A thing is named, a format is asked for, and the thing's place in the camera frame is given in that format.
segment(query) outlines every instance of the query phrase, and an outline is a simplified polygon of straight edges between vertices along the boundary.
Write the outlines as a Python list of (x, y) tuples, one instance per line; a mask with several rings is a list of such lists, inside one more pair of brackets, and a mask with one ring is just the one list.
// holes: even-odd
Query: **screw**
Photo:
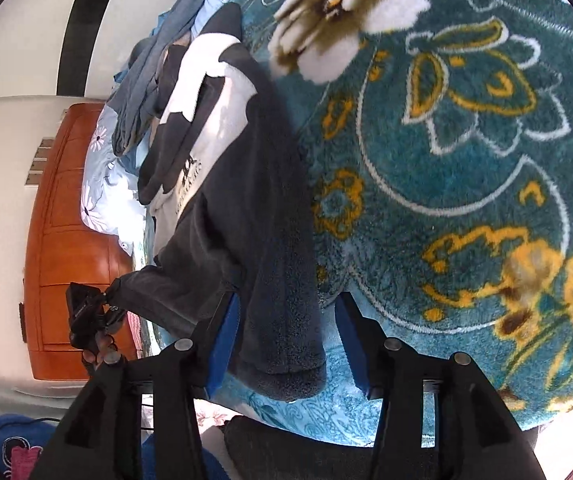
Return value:
[(175, 350), (186, 352), (187, 350), (193, 348), (193, 342), (191, 341), (191, 339), (188, 338), (178, 339), (177, 341), (175, 341), (174, 347)]
[(113, 350), (104, 356), (104, 362), (107, 365), (116, 365), (120, 362), (121, 358), (122, 358), (122, 354), (120, 352)]
[(384, 348), (393, 351), (399, 350), (402, 348), (402, 341), (396, 337), (388, 337), (384, 340)]
[(464, 352), (456, 352), (454, 359), (458, 365), (466, 366), (471, 364), (471, 356)]

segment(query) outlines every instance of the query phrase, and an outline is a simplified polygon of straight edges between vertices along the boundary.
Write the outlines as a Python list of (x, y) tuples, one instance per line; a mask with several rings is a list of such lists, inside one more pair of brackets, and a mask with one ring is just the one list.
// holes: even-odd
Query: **black cable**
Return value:
[(2, 428), (6, 428), (7, 426), (28, 426), (29, 424), (33, 424), (35, 422), (60, 422), (59, 418), (51, 418), (50, 416), (44, 416), (42, 418), (35, 418), (34, 420), (22, 420), (22, 421), (12, 421), (12, 422), (5, 422), (3, 425), (0, 426), (0, 430)]

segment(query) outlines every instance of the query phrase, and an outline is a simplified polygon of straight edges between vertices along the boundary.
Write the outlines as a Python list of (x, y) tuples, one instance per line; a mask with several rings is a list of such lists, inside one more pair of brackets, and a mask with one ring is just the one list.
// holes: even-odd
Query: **white flower print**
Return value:
[(322, 84), (337, 79), (360, 48), (359, 32), (379, 34), (415, 25), (428, 0), (285, 0), (268, 43), (271, 72), (295, 68)]
[(106, 128), (100, 126), (97, 130), (93, 132), (93, 137), (90, 139), (90, 151), (98, 152), (106, 140)]
[(84, 185), (82, 190), (82, 200), (80, 202), (80, 216), (82, 221), (87, 227), (97, 231), (98, 233), (106, 232), (106, 223), (104, 222), (100, 213), (94, 211), (95, 204), (90, 196), (90, 186)]

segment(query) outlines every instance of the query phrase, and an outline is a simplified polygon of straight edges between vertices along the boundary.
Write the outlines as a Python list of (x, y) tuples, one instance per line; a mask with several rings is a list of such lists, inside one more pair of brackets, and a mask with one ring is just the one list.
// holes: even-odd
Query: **teal floral blanket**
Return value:
[[(367, 445), (332, 302), (419, 352), (468, 352), (523, 428), (573, 408), (573, 9), (561, 0), (234, 0), (314, 190), (329, 384), (218, 400)], [(433, 435), (426, 399), (425, 444)]]

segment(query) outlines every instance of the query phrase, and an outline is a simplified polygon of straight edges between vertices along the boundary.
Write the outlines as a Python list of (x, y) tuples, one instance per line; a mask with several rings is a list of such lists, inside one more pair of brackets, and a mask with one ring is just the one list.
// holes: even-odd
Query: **pink fabric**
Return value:
[(10, 452), (10, 480), (28, 480), (40, 456), (41, 447), (14, 447)]
[(128, 321), (129, 328), (131, 329), (131, 336), (133, 337), (133, 343), (135, 344), (135, 350), (137, 351), (137, 358), (141, 359), (144, 357), (144, 352), (142, 351), (142, 336), (140, 335), (140, 317), (136, 316), (133, 312), (127, 312), (126, 319)]

